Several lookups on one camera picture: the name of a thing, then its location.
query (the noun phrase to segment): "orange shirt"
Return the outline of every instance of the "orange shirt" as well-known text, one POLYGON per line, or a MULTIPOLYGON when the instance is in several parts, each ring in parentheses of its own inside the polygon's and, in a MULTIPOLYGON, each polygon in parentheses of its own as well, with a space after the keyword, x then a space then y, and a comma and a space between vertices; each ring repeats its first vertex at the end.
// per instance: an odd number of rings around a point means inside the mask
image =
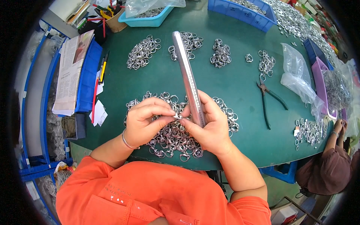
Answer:
POLYGON ((266 201, 228 203, 203 171, 142 161, 114 169, 90 156, 61 186, 56 210, 63 225, 145 225, 158 217, 175 225, 271 224, 266 201))

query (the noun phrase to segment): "newspaper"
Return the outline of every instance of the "newspaper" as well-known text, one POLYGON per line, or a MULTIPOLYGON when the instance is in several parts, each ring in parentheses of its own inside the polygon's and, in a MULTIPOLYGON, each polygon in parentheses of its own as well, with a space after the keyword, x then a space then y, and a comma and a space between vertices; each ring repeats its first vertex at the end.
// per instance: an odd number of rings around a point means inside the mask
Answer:
POLYGON ((52 108, 54 114, 74 114, 81 67, 93 36, 94 30, 91 30, 63 44, 55 103, 52 108))

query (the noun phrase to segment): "orange sleeve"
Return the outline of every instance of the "orange sleeve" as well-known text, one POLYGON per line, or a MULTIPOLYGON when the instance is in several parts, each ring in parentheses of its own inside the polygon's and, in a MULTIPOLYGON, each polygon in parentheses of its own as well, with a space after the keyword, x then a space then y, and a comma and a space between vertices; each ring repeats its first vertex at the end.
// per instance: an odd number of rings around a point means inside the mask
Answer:
POLYGON ((244 225, 271 225, 271 211, 268 203, 260 197, 246 196, 233 201, 233 206, 240 213, 244 225))
POLYGON ((110 180, 114 168, 85 156, 56 194, 56 211, 62 224, 80 224, 91 195, 97 195, 110 180))

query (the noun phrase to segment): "brown shirt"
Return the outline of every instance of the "brown shirt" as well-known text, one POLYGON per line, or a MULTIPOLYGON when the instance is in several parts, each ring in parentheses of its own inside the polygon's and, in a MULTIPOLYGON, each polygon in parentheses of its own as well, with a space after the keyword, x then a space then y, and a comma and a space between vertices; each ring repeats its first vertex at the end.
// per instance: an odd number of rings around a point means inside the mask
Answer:
POLYGON ((296 181, 301 188, 315 194, 337 194, 350 182, 358 158, 359 151, 354 154, 352 165, 345 150, 336 145, 335 149, 316 155, 298 169, 296 181))

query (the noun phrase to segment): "person in brown shirt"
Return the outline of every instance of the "person in brown shirt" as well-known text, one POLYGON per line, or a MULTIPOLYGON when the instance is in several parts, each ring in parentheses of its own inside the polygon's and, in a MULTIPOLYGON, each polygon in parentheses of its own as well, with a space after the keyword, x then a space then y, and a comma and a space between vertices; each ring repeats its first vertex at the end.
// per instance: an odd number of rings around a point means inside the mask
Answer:
POLYGON ((357 170, 360 151, 350 159, 343 148, 346 130, 346 121, 336 121, 324 151, 298 161, 295 179, 303 190, 332 195, 348 185, 357 170))

